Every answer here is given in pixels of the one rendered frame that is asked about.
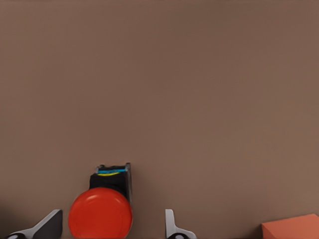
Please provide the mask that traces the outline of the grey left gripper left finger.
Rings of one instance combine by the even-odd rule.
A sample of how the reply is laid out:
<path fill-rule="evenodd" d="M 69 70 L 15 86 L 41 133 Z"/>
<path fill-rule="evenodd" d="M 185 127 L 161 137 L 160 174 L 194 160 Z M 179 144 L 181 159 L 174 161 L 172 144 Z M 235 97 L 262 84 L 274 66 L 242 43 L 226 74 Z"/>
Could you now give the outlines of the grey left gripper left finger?
<path fill-rule="evenodd" d="M 55 209 L 35 226 L 9 234 L 3 239 L 61 239 L 63 211 Z"/>

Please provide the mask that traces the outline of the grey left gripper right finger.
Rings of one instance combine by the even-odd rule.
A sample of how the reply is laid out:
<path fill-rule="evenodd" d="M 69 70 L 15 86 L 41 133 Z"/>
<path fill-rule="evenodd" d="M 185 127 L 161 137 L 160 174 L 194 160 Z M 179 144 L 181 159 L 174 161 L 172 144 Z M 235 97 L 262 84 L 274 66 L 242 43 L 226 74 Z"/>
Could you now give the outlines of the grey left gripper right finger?
<path fill-rule="evenodd" d="M 166 239 L 196 239 L 195 233 L 176 226 L 172 209 L 165 210 L 165 237 Z"/>

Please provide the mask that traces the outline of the pink storage box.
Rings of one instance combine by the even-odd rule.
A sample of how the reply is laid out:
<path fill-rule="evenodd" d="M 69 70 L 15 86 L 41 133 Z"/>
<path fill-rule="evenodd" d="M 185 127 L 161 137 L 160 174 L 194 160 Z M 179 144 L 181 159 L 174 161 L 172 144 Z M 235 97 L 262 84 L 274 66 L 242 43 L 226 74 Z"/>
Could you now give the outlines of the pink storage box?
<path fill-rule="evenodd" d="M 262 223 L 263 239 L 319 239 L 319 216 L 303 215 Z"/>

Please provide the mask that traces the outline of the red push button black base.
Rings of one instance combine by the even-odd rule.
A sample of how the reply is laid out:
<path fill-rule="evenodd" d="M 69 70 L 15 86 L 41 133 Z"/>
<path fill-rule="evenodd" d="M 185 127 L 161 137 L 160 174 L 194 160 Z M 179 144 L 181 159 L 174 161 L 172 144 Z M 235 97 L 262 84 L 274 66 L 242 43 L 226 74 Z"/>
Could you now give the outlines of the red push button black base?
<path fill-rule="evenodd" d="M 124 239 L 133 224 L 131 164 L 99 165 L 88 190 L 72 203 L 68 227 L 76 239 Z"/>

